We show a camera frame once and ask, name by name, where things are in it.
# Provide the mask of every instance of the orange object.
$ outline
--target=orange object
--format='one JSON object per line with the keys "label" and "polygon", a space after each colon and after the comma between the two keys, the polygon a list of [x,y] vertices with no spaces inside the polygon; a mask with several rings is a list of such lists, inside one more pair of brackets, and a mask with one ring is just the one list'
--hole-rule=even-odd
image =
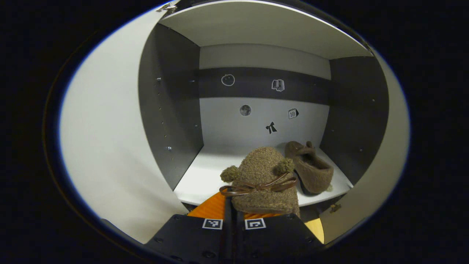
{"label": "orange object", "polygon": [[[193,209],[189,214],[190,217],[224,219],[225,218],[225,197],[220,192],[212,195],[201,205]],[[265,217],[275,217],[280,214],[244,214],[244,219],[256,219]]]}

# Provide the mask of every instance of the apple icon sticker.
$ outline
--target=apple icon sticker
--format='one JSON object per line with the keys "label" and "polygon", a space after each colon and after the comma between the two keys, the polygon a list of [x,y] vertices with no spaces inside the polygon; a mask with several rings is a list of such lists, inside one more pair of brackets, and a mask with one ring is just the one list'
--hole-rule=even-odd
{"label": "apple icon sticker", "polygon": [[232,86],[235,82],[235,78],[232,74],[225,74],[221,78],[221,83],[223,83],[226,86]]}

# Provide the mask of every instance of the dark stripe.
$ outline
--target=dark stripe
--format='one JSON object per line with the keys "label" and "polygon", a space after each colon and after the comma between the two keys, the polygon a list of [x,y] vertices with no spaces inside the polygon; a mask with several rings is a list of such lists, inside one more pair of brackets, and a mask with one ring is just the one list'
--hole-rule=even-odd
{"label": "dark stripe", "polygon": [[[221,78],[232,74],[235,82],[226,86]],[[281,79],[285,90],[272,89],[272,81]],[[198,71],[199,94],[209,97],[252,97],[304,101],[329,105],[328,94],[334,84],[327,79],[288,70],[266,68],[215,68]]]}

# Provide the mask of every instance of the dark gray panel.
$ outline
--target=dark gray panel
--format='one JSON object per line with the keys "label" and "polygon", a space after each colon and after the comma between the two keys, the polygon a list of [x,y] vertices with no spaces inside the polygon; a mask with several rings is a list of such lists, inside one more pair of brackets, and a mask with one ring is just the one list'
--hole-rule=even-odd
{"label": "dark gray panel", "polygon": [[173,190],[203,146],[195,81],[199,52],[199,46],[157,24],[140,61],[138,96],[145,133]]}
{"label": "dark gray panel", "polygon": [[386,129],[386,80],[374,57],[331,60],[331,106],[321,149],[352,184],[373,161]]}
{"label": "dark gray panel", "polygon": [[[235,82],[226,86],[221,78],[232,74]],[[216,68],[198,71],[200,97],[254,97],[294,100],[328,105],[329,80],[287,70],[265,68]],[[281,79],[285,90],[272,89],[272,81]]]}

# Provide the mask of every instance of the black background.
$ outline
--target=black background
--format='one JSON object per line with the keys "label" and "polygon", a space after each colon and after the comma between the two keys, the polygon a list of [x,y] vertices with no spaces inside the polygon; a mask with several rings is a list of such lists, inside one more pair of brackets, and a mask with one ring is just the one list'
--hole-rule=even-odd
{"label": "black background", "polygon": [[[2,3],[7,79],[3,263],[142,262],[91,229],[63,200],[45,163],[41,124],[51,83],[80,43],[96,30],[116,29],[157,4]],[[467,225],[457,221],[467,214],[467,206],[458,203],[466,198],[467,173],[458,168],[467,151],[457,136],[466,130],[466,47],[461,44],[468,6],[347,0],[314,5],[355,29],[392,66],[410,106],[412,146],[403,178],[383,208],[311,262],[462,261]]]}

